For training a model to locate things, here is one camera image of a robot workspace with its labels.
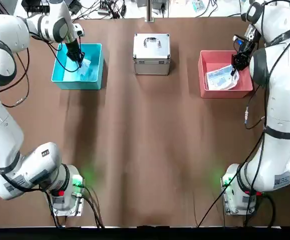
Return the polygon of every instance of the metal stand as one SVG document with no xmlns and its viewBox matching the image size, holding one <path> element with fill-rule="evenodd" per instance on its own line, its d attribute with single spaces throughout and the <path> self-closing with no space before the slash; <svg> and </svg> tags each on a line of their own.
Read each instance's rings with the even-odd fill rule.
<svg viewBox="0 0 290 240">
<path fill-rule="evenodd" d="M 152 16 L 152 7 L 153 7 L 153 0 L 147 0 L 147 15 L 145 18 L 145 22 L 153 23 L 154 18 Z"/>
</svg>

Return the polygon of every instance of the red plastic bin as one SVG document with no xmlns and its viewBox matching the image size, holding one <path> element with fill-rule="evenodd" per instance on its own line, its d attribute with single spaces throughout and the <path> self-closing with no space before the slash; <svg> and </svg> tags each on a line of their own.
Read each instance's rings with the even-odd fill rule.
<svg viewBox="0 0 290 240">
<path fill-rule="evenodd" d="M 205 82 L 207 72 L 223 68 L 231 64 L 231 55 L 236 51 L 201 51 L 198 61 L 200 96 L 206 99 L 239 99 L 253 90 L 248 67 L 239 71 L 239 80 L 235 87 L 229 90 L 208 90 Z"/>
</svg>

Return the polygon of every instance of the silver metal case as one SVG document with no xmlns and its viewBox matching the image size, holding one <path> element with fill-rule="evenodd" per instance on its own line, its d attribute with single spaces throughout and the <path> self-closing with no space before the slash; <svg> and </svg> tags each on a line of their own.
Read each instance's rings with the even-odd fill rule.
<svg viewBox="0 0 290 240">
<path fill-rule="evenodd" d="M 137 75 L 168 75 L 170 65 L 169 34 L 136 33 L 133 60 Z"/>
</svg>

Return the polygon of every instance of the sticker label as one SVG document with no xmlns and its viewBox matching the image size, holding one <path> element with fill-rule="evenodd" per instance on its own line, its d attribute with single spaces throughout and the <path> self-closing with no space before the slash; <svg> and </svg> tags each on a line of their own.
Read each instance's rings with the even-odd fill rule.
<svg viewBox="0 0 290 240">
<path fill-rule="evenodd" d="M 45 156 L 47 156 L 47 155 L 49 155 L 49 149 L 47 149 L 47 150 L 41 152 L 41 156 L 45 157 Z"/>
<path fill-rule="evenodd" d="M 64 204 L 65 198 L 63 196 L 53 197 L 53 204 Z"/>
<path fill-rule="evenodd" d="M 255 195 L 251 197 L 250 202 L 254 202 L 255 201 Z M 248 196 L 243 196 L 242 202 L 243 203 L 248 203 L 249 197 Z"/>
<path fill-rule="evenodd" d="M 290 172 L 286 171 L 281 175 L 274 176 L 274 189 L 288 185 L 290 182 Z"/>
<path fill-rule="evenodd" d="M 15 177 L 14 179 L 12 179 L 12 181 L 15 182 L 17 185 L 22 186 L 23 188 L 29 188 L 31 186 L 30 183 L 26 182 L 23 175 Z M 13 190 L 15 190 L 15 188 L 11 186 L 8 182 L 5 183 L 4 186 L 6 187 L 8 192 L 12 192 Z"/>
</svg>

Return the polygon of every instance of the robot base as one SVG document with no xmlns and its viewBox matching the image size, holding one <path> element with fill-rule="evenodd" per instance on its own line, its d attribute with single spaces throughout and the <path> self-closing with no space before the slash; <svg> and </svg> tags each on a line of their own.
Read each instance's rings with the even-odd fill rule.
<svg viewBox="0 0 290 240">
<path fill-rule="evenodd" d="M 220 189 L 221 192 L 224 191 L 225 189 L 225 184 L 226 182 L 223 180 L 224 177 L 220 178 Z M 231 185 L 229 185 L 226 189 L 226 191 L 224 192 L 224 194 L 222 195 L 222 203 L 223 203 L 223 207 L 225 210 L 225 214 L 226 215 L 232 215 L 232 216 L 238 216 L 238 215 L 246 215 L 246 210 L 245 209 L 237 209 L 235 208 L 235 204 L 234 204 L 234 198 L 233 198 L 233 192 L 234 190 L 232 189 Z M 252 214 L 254 212 L 255 208 L 254 207 L 250 207 L 248 214 Z"/>
<path fill-rule="evenodd" d="M 84 199 L 83 198 L 77 198 L 75 206 L 66 211 L 60 211 L 53 208 L 54 214 L 57 217 L 80 217 L 83 213 L 83 207 L 84 207 Z"/>
</svg>

